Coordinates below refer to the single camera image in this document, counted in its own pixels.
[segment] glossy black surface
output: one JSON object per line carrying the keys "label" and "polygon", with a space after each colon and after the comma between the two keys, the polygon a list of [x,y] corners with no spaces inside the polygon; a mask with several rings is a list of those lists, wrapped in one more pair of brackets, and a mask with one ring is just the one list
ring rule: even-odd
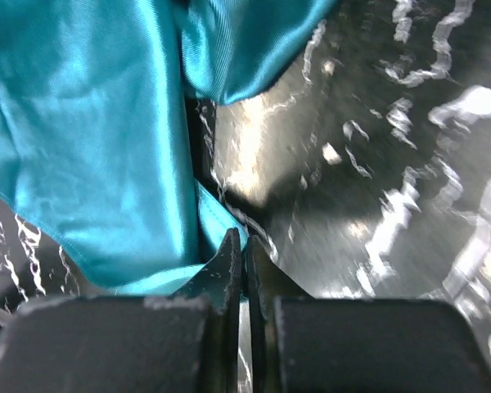
{"label": "glossy black surface", "polygon": [[[268,92],[192,109],[197,175],[303,289],[444,299],[491,365],[491,0],[345,0]],[[0,204],[0,305],[87,286],[18,222]]]}

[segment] teal cloth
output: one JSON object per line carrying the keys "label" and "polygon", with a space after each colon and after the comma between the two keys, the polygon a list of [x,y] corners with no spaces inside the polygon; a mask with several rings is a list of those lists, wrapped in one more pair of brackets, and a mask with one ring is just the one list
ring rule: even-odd
{"label": "teal cloth", "polygon": [[98,286],[173,291],[198,223],[240,227],[195,183],[185,94],[260,93],[334,1],[0,0],[0,197]]}

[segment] cloth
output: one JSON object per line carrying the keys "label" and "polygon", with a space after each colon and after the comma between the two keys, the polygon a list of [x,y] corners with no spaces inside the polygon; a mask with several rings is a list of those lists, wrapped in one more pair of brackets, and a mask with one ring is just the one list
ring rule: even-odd
{"label": "cloth", "polygon": [[193,274],[198,223],[239,225],[197,205],[185,95],[260,93],[334,1],[0,0],[0,197],[98,286]]}

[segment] black marble surface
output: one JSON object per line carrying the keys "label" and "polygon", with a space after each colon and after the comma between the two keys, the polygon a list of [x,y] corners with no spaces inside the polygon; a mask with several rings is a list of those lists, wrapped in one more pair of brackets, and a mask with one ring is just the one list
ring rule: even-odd
{"label": "black marble surface", "polygon": [[[197,175],[299,285],[445,299],[491,364],[491,0],[345,0],[267,92],[193,110]],[[0,306],[90,291],[0,202]]]}

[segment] marble table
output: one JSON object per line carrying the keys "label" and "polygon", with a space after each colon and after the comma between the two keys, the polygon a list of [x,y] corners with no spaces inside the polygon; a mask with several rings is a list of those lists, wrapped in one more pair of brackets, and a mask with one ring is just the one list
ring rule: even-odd
{"label": "marble table", "polygon": [[[491,0],[343,1],[267,92],[192,109],[197,176],[306,291],[450,302],[491,364]],[[0,201],[1,307],[92,291]]]}

